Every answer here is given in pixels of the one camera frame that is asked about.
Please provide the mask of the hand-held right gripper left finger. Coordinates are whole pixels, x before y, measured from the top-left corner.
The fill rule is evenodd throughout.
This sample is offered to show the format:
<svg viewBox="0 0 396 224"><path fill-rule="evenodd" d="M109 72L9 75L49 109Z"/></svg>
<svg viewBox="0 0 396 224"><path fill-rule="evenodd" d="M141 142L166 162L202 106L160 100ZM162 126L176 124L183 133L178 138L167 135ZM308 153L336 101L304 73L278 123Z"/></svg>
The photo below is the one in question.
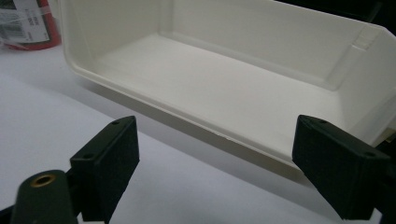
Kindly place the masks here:
<svg viewBox="0 0 396 224"><path fill-rule="evenodd" d="M108 223L139 163L134 116L116 119L71 159L69 186L75 212Z"/></svg>

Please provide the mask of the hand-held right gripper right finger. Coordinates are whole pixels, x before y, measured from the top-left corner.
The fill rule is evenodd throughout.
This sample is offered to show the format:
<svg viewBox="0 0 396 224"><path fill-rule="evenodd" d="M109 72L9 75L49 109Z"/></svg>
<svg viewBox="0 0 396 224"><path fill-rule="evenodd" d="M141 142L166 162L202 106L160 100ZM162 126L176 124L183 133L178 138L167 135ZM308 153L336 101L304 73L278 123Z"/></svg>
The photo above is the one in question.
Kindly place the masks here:
<svg viewBox="0 0 396 224"><path fill-rule="evenodd" d="M330 122L297 118L292 161L342 219L391 219L391 155Z"/></svg>

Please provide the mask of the white plastic bin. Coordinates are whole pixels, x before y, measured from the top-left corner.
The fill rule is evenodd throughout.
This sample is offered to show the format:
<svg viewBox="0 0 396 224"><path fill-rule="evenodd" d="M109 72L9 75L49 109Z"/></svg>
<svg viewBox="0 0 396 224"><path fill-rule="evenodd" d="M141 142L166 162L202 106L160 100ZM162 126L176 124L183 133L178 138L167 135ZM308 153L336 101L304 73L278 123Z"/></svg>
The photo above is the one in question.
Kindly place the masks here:
<svg viewBox="0 0 396 224"><path fill-rule="evenodd" d="M396 119L396 35L275 0L59 0L69 67L290 163L296 120L366 143Z"/></svg>

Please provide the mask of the red can with label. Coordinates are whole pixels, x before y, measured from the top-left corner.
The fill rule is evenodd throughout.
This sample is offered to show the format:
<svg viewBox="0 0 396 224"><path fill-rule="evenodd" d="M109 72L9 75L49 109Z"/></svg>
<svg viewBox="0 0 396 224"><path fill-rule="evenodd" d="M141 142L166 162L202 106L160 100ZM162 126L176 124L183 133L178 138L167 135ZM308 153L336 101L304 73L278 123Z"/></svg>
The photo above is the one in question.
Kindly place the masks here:
<svg viewBox="0 0 396 224"><path fill-rule="evenodd" d="M11 49L41 50L61 43L48 0L0 0L0 43Z"/></svg>

